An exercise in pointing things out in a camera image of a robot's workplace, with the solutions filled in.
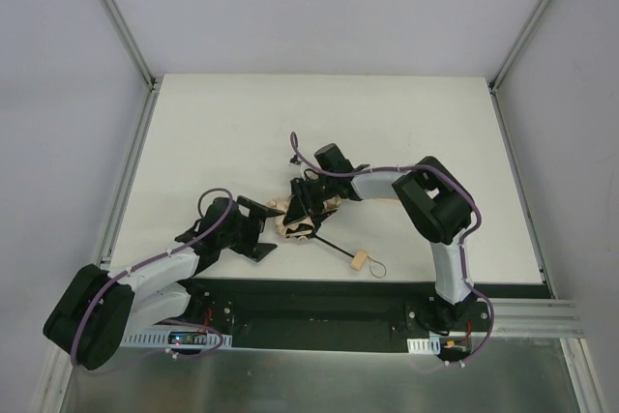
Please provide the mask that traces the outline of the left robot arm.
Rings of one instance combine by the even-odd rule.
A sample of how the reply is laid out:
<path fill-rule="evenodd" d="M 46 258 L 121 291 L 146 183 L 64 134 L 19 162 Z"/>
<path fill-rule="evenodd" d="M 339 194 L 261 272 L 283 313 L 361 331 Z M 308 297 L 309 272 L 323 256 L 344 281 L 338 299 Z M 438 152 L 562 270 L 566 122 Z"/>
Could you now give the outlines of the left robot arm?
<path fill-rule="evenodd" d="M 43 326 L 73 365 L 99 369 L 124 338 L 184 313 L 191 295 L 183 281 L 215 264 L 223 251 L 258 262 L 275 249 L 259 237 L 281 210 L 226 189 L 215 193 L 165 251 L 116 269 L 89 264 L 77 271 Z"/>

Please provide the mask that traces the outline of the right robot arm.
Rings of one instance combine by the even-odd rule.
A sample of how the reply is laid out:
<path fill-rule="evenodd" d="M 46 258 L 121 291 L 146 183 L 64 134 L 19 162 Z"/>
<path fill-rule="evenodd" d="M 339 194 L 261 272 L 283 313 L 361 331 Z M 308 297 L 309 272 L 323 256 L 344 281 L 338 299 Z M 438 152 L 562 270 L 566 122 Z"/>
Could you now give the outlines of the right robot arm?
<path fill-rule="evenodd" d="M 468 192 L 435 157 L 407 167 L 355 167 L 335 143 L 314 153 L 316 165 L 293 141 L 291 161 L 303 167 L 290 182 L 291 195 L 278 230 L 286 238 L 315 237 L 343 200 L 396 200 L 429 241 L 435 270 L 433 300 L 416 312 L 424 329 L 446 335 L 475 303 L 463 242 L 475 212 Z"/>

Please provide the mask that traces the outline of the beige folding umbrella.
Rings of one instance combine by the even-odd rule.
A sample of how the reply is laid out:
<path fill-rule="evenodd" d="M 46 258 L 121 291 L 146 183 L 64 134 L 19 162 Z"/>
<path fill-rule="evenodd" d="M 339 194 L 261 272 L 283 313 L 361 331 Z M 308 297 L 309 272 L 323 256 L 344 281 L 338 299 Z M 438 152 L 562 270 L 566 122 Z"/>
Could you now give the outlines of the beige folding umbrella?
<path fill-rule="evenodd" d="M 332 216 L 341 206 L 341 198 L 335 196 L 323 202 L 324 210 L 318 214 L 308 214 L 300 220 L 285 223 L 286 215 L 294 213 L 292 196 L 278 197 L 267 203 L 270 209 L 280 212 L 274 217 L 274 225 L 278 234 L 285 239 L 295 239 L 299 242 L 315 241 L 334 251 L 343 254 L 349 262 L 350 268 L 361 272 L 368 267 L 369 273 L 378 280 L 384 279 L 388 274 L 387 266 L 380 260 L 373 258 L 367 251 L 348 251 L 337 244 L 329 241 L 318 234 L 322 223 Z"/>

